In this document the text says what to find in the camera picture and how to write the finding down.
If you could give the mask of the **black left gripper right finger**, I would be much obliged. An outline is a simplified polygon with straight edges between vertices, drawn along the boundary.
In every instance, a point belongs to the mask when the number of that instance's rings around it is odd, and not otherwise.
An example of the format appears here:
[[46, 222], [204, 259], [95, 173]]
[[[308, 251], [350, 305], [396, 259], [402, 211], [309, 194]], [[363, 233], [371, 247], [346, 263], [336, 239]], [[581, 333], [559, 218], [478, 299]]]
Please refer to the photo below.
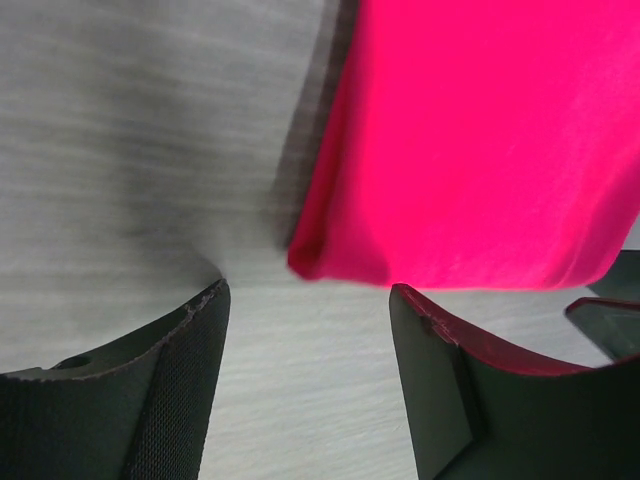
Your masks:
[[510, 343], [395, 285], [389, 310], [422, 479], [635, 479], [639, 354], [591, 368]]

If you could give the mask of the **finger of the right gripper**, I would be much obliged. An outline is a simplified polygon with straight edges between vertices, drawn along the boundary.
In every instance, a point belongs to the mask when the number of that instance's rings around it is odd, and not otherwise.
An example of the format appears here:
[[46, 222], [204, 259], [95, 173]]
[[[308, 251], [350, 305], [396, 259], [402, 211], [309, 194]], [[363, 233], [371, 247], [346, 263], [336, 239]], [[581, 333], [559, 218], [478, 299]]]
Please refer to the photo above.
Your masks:
[[583, 297], [565, 309], [565, 316], [610, 360], [639, 354], [639, 303]]

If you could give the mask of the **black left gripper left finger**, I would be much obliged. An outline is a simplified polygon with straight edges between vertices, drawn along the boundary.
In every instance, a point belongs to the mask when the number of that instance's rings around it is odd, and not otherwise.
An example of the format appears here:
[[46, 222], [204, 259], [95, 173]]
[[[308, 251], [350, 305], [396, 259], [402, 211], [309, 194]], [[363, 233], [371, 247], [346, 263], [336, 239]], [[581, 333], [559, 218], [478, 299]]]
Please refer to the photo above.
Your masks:
[[198, 478], [229, 315], [220, 279], [103, 346], [2, 374], [2, 478]]

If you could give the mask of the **red t shirt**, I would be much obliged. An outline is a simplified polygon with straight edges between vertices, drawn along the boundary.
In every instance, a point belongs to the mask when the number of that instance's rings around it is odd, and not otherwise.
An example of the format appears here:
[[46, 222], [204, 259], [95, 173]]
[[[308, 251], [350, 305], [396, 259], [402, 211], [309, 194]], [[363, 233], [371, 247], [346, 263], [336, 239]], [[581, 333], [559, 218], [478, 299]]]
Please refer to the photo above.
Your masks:
[[572, 288], [638, 213], [637, 2], [363, 1], [288, 264]]

